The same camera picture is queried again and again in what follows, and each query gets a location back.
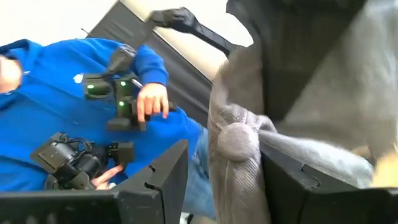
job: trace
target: jeans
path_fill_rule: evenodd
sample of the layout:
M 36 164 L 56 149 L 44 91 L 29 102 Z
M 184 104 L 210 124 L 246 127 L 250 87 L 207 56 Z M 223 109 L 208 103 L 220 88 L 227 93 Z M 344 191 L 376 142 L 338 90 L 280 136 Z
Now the jeans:
M 208 170 L 208 131 L 202 127 L 193 157 L 188 163 L 188 180 L 182 212 L 216 219 Z

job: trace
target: gray fabric seat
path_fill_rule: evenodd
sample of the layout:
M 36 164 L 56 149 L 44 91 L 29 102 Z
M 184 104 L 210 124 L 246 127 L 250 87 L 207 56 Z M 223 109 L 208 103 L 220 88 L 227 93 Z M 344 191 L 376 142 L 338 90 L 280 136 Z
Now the gray fabric seat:
M 281 123 L 262 115 L 261 48 L 256 43 L 235 51 L 220 68 L 208 119 L 219 223 L 272 223 L 260 141 L 358 188 L 371 183 L 372 165 L 350 153 L 350 147 L 391 144 L 398 127 L 398 13 L 393 1 L 381 3 L 367 3 Z M 328 129 L 335 127 L 349 129 L 359 140 L 339 141 Z

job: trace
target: black camera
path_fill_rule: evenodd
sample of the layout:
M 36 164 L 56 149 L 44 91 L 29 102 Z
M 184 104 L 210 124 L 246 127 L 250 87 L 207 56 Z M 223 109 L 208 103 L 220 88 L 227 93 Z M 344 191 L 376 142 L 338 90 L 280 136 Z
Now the black camera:
M 49 173 L 46 189 L 95 189 L 91 179 L 101 175 L 109 158 L 126 166 L 134 160 L 133 142 L 115 142 L 96 146 L 84 139 L 54 134 L 30 158 Z
M 102 74 L 84 74 L 83 88 L 86 100 L 101 100 L 113 96 L 116 104 L 116 116 L 108 121 L 106 129 L 110 131 L 129 131 L 138 127 L 146 130 L 146 121 L 150 116 L 145 115 L 145 122 L 138 122 L 137 99 L 134 90 L 142 88 L 139 78 L 131 72 L 130 66 L 134 61 L 136 51 L 129 45 L 121 45 L 111 56 L 106 71 Z M 169 102 L 169 110 L 176 106 Z

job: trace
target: white wall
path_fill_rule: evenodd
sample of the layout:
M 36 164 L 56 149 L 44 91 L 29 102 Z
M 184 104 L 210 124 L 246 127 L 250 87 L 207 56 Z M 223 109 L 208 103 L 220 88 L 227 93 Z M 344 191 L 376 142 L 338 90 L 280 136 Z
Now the white wall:
M 114 0 L 0 0 L 0 45 L 18 39 L 50 44 L 86 37 Z
M 43 45 L 63 39 L 84 38 L 107 13 L 115 0 L 1 0 L 0 45 L 30 39 Z M 250 45 L 247 30 L 225 14 L 226 0 L 129 0 L 126 4 L 142 19 L 151 10 L 185 6 L 198 20 L 240 45 Z M 225 56 L 212 46 L 188 34 L 170 29 L 157 32 L 187 60 L 212 79 Z

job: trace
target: blue sweatshirt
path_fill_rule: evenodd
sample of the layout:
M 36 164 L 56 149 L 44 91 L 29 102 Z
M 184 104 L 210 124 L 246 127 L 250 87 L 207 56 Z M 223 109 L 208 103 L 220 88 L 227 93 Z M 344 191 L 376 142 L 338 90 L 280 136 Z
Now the blue sweatshirt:
M 111 40 L 75 39 L 46 47 L 18 40 L 0 47 L 0 54 L 20 61 L 24 71 L 18 89 L 0 94 L 0 191 L 43 189 L 47 174 L 29 156 L 57 132 L 99 145 L 133 141 L 135 161 L 116 182 L 134 175 L 180 139 L 188 139 L 193 154 L 200 126 L 183 110 L 167 119 L 154 116 L 145 132 L 107 131 L 114 103 L 84 99 L 74 77 L 104 72 L 118 46 Z M 144 85 L 167 83 L 163 60 L 146 46 L 137 51 L 131 69 Z

